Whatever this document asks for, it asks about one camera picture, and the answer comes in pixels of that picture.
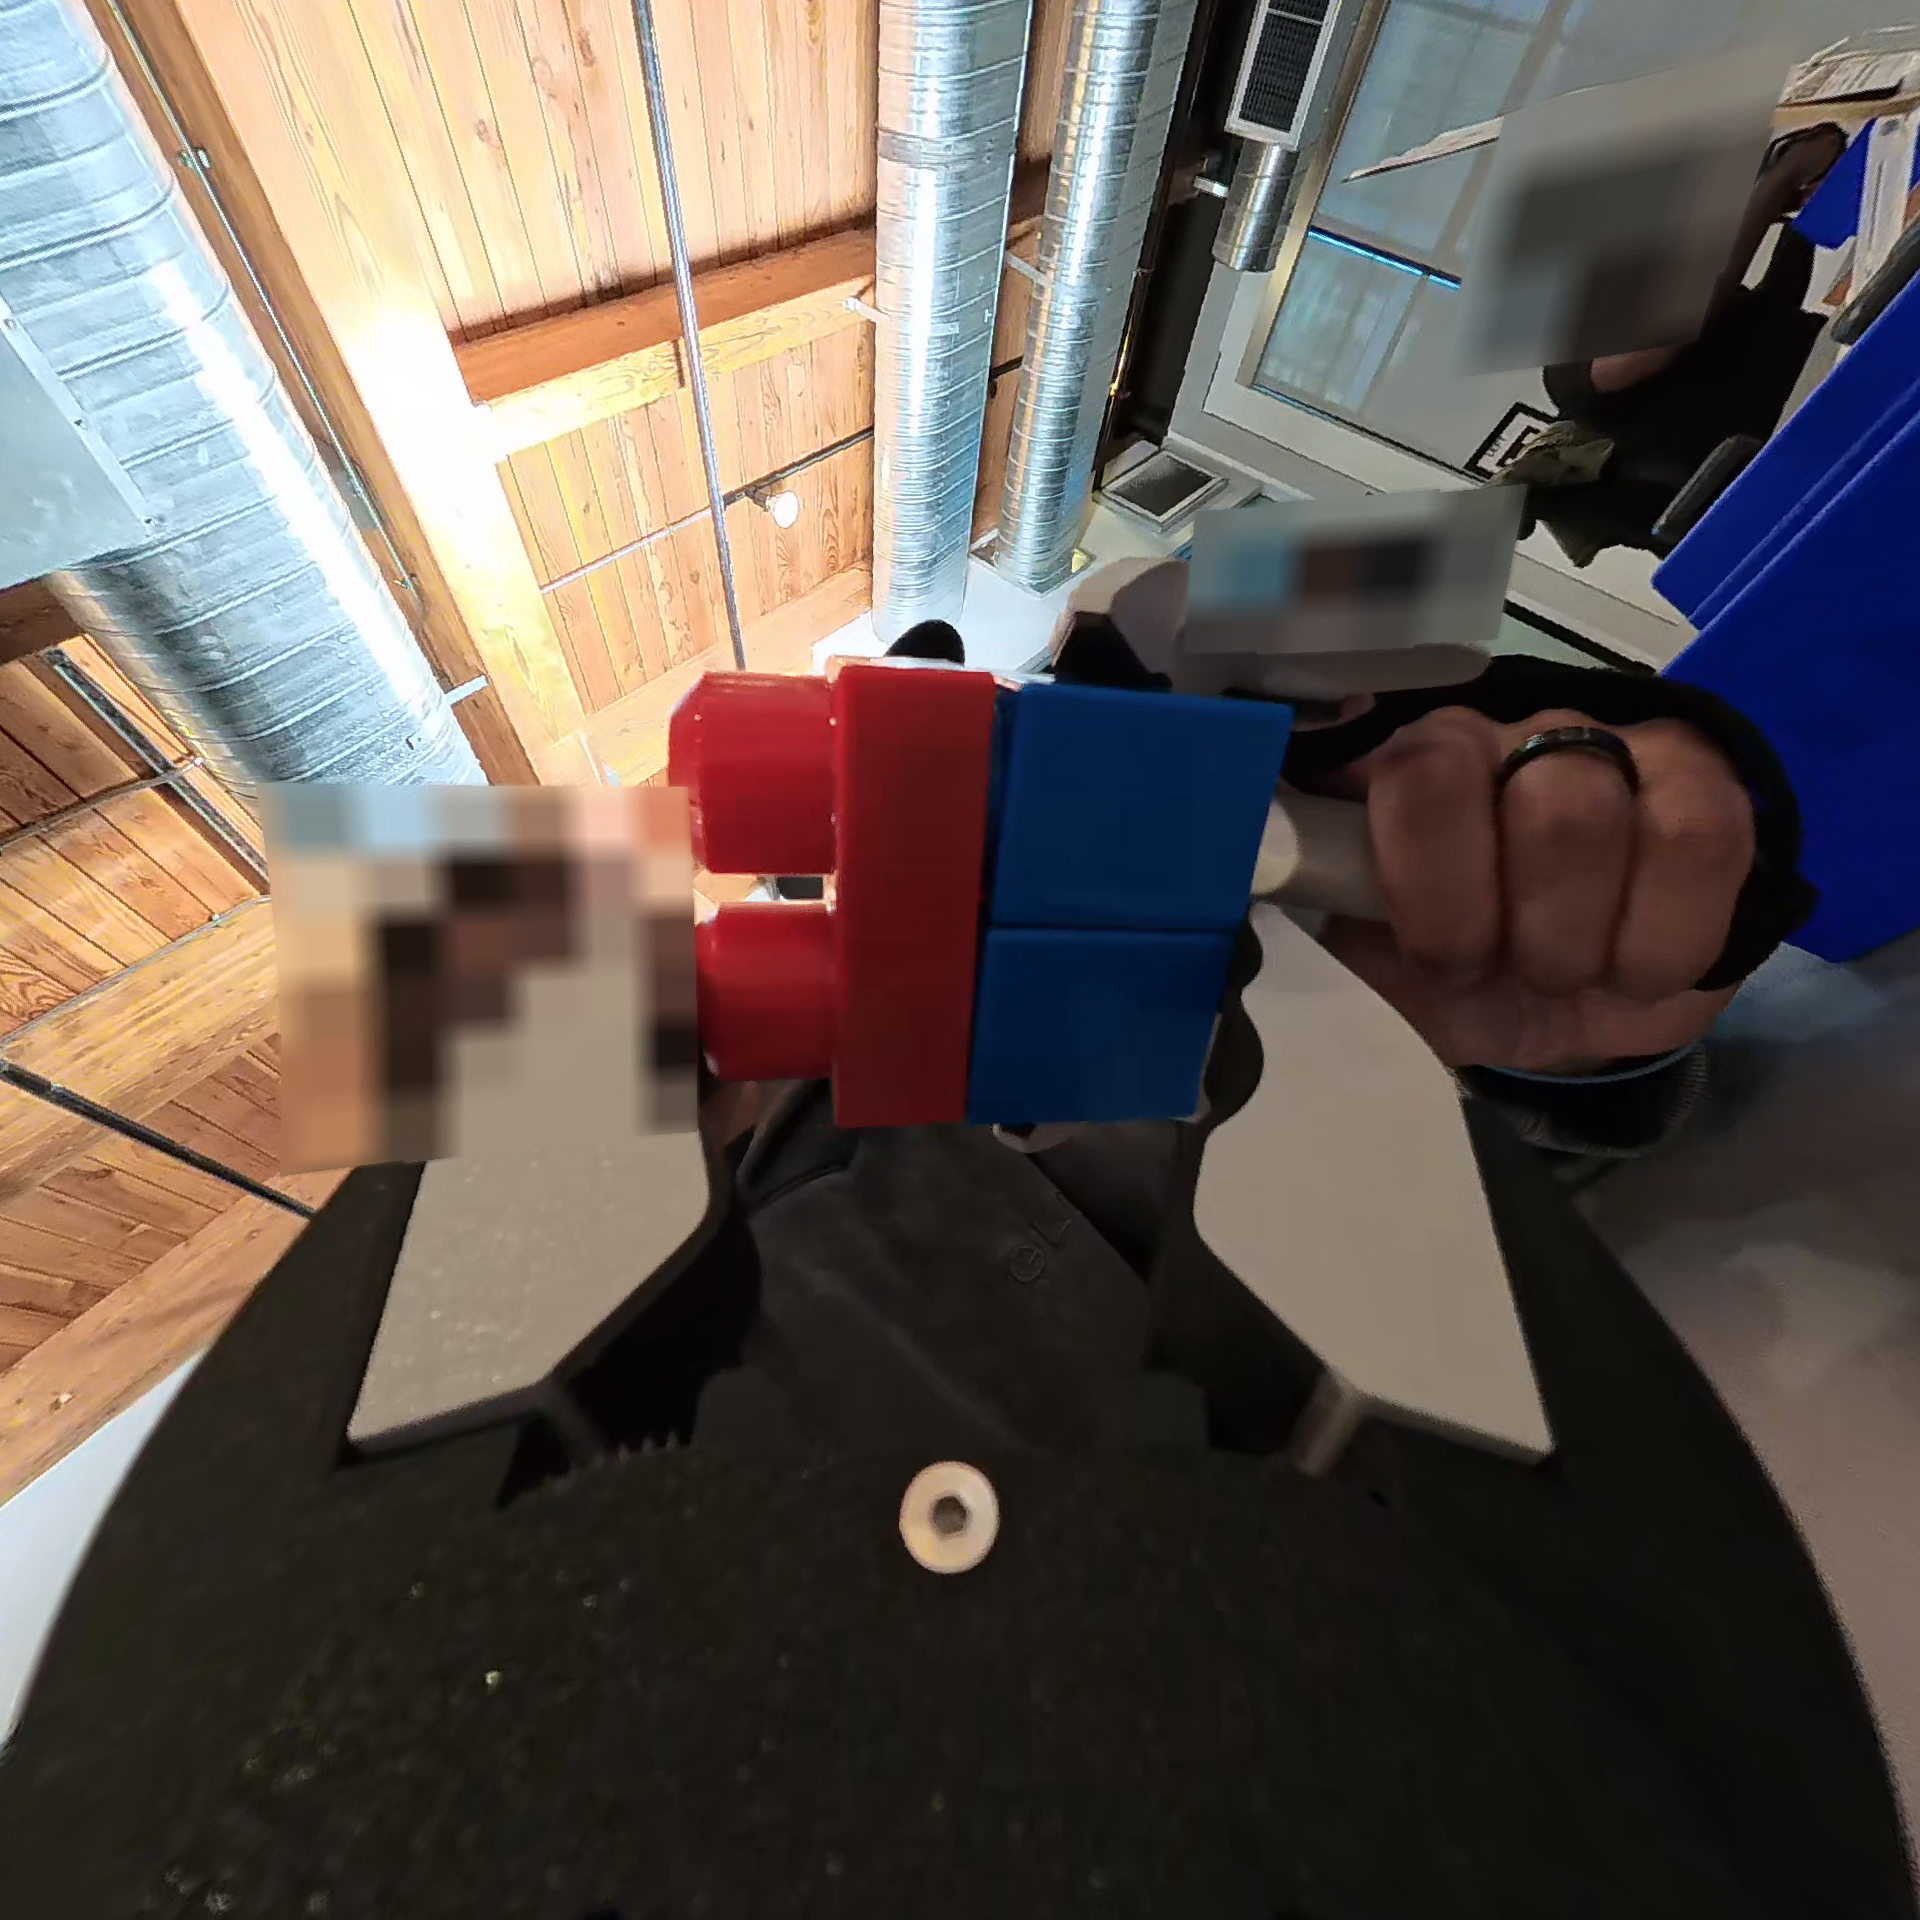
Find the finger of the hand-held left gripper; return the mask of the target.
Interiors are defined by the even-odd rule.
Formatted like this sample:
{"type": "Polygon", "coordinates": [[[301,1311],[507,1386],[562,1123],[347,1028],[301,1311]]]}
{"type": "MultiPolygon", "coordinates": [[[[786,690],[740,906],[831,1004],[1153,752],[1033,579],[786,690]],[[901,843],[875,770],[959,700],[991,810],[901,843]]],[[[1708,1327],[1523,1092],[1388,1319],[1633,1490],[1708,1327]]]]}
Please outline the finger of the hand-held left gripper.
{"type": "Polygon", "coordinates": [[[1192,612],[1187,561],[1096,568],[1067,596],[1047,647],[1047,674],[1065,685],[1305,706],[1460,685],[1490,664],[1484,642],[1450,639],[1410,609],[1192,612]]]}
{"type": "Polygon", "coordinates": [[[719,1450],[1203,1450],[1148,1276],[1185,1127],[762,1117],[738,1169],[759,1308],[704,1391],[719,1450]]]}

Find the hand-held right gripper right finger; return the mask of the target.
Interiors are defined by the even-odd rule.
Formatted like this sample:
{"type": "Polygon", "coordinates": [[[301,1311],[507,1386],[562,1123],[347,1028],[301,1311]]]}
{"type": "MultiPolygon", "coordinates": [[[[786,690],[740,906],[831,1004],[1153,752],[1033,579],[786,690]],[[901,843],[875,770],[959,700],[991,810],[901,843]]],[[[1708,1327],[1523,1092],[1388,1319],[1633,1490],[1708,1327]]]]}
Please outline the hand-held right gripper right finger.
{"type": "Polygon", "coordinates": [[[1391,1424],[1553,1455],[1457,1080],[1271,903],[1233,948],[1148,1287],[1217,1450],[1323,1475],[1391,1424]]]}

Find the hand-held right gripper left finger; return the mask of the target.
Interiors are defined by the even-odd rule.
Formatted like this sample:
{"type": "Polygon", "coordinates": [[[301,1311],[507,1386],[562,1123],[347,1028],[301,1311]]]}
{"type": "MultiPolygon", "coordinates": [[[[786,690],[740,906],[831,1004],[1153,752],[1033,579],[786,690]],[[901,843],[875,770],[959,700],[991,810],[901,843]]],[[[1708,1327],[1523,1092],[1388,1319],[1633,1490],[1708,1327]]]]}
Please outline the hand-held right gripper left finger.
{"type": "Polygon", "coordinates": [[[347,1442],[397,1456],[505,1431],[537,1459],[680,1442],[757,1308],[733,1163],[699,1135],[436,1162],[347,1442]]]}

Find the blue toy block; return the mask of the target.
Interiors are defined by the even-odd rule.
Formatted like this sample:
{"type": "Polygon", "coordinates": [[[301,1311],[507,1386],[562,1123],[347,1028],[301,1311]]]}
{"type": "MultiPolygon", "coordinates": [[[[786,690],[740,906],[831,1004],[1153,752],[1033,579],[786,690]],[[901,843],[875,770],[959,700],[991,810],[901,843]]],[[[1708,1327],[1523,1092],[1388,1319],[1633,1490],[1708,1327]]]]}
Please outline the blue toy block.
{"type": "Polygon", "coordinates": [[[1233,932],[1289,704],[1029,682],[995,708],[993,928],[1233,932]]]}

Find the blue one-stud block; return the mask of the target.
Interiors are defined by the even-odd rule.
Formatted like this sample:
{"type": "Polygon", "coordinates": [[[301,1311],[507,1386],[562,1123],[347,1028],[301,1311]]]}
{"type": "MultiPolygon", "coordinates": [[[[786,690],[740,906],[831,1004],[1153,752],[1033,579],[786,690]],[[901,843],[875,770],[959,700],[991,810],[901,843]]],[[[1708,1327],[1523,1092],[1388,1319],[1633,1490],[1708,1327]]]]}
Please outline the blue one-stud block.
{"type": "Polygon", "coordinates": [[[1196,1115],[1234,946],[1233,931],[988,931],[967,1120],[1196,1115]]]}

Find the red two-stud block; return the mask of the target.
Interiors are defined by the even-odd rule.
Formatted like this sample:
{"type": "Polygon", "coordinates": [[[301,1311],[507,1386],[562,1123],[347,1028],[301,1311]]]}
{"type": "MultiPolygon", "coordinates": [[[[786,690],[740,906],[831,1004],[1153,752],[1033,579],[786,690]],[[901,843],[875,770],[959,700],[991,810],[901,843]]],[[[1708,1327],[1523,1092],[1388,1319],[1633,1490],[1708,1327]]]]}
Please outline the red two-stud block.
{"type": "Polygon", "coordinates": [[[708,674],[674,708],[668,780],[696,864],[825,882],[698,925],[716,1080],[825,1080],[849,1129],[964,1117],[997,690],[883,658],[708,674]]]}

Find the blue plastic bin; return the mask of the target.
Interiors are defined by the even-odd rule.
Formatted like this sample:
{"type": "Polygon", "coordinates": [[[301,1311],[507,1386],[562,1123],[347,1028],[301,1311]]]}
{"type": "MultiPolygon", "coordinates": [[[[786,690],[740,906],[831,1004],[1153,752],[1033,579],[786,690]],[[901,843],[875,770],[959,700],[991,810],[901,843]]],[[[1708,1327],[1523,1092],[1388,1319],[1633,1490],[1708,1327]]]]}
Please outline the blue plastic bin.
{"type": "Polygon", "coordinates": [[[1915,112],[1875,128],[1847,305],[1787,418],[1728,441],[1673,504],[1656,591],[1691,625],[1666,676],[1740,708],[1801,805],[1818,909],[1796,943],[1847,963],[1917,924],[1915,112]]]}

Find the person's left hand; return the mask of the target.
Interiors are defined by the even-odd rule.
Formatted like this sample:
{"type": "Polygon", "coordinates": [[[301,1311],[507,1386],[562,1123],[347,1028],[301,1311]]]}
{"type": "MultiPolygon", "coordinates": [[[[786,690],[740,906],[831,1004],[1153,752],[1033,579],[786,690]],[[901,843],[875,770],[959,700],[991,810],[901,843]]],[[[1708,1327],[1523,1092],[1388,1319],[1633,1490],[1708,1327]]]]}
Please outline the person's left hand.
{"type": "Polygon", "coordinates": [[[1721,956],[1756,855],[1735,768],[1672,721],[1601,751],[1503,767],[1579,711],[1499,725],[1458,706],[1399,730],[1323,792],[1362,801],[1386,924],[1323,946],[1450,1068],[1610,1072],[1704,1040],[1737,988],[1721,956]]]}

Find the small ceiling vent grille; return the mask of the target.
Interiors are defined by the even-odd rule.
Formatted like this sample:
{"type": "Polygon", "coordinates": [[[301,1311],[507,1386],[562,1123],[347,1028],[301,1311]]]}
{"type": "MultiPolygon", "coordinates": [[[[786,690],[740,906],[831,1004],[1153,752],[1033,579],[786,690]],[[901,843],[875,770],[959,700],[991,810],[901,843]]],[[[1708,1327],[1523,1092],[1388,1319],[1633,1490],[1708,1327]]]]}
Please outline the small ceiling vent grille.
{"type": "Polygon", "coordinates": [[[1192,465],[1167,448],[1151,448],[1144,459],[1112,476],[1098,499],[1116,515],[1167,532],[1204,511],[1227,489],[1221,474],[1192,465]]]}

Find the metal conduit pipe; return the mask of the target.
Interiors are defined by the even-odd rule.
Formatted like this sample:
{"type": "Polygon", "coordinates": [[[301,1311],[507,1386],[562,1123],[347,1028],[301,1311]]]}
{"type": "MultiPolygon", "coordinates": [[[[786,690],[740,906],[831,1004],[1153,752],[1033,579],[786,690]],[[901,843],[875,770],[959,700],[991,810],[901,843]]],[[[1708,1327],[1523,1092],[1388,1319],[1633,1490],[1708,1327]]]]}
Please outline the metal conduit pipe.
{"type": "Polygon", "coordinates": [[[689,397],[693,408],[696,435],[704,467],[711,544],[719,568],[719,583],[723,587],[733,667],[738,673],[746,673],[751,667],[751,661],[746,625],[737,596],[737,569],[729,539],[729,501],[719,467],[719,445],[713,435],[708,383],[703,351],[703,323],[698,311],[698,298],[693,293],[690,252],[682,207],[682,181],[669,133],[665,75],[659,56],[657,11],[652,2],[631,2],[631,11],[640,53],[640,83],[649,116],[647,125],[652,133],[657,155],[657,179],[663,207],[669,272],[680,308],[682,360],[685,365],[689,397]]]}

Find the ceiling vent grille unit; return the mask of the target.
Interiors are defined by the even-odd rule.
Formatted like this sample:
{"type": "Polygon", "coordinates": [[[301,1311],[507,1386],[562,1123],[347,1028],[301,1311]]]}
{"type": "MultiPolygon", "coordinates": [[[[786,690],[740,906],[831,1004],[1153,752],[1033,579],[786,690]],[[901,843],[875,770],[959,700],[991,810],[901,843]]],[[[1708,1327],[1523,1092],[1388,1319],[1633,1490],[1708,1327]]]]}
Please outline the ceiling vent grille unit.
{"type": "Polygon", "coordinates": [[[1223,131],[1233,179],[1213,259],[1237,275],[1271,272],[1289,193],[1313,131],[1314,101],[1336,60],[1343,2],[1261,2],[1239,58],[1223,131]]]}

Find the silver ventilation duct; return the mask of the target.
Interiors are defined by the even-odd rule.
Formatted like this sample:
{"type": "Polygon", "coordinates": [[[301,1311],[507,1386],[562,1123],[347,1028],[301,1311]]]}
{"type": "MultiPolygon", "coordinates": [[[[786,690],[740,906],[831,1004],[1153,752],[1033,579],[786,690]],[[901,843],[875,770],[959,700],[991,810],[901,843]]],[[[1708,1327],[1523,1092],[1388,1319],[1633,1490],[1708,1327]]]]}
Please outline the silver ventilation duct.
{"type": "Polygon", "coordinates": [[[218,778],[484,784],[83,4],[2,13],[2,293],[139,525],[45,583],[218,778]]]}
{"type": "Polygon", "coordinates": [[[991,561],[1023,593],[1072,577],[1199,10],[1082,2],[1065,13],[1020,368],[993,395],[983,444],[991,561]]]}
{"type": "Polygon", "coordinates": [[[877,20],[874,602],[881,642],[967,596],[1029,2],[877,20]]]}

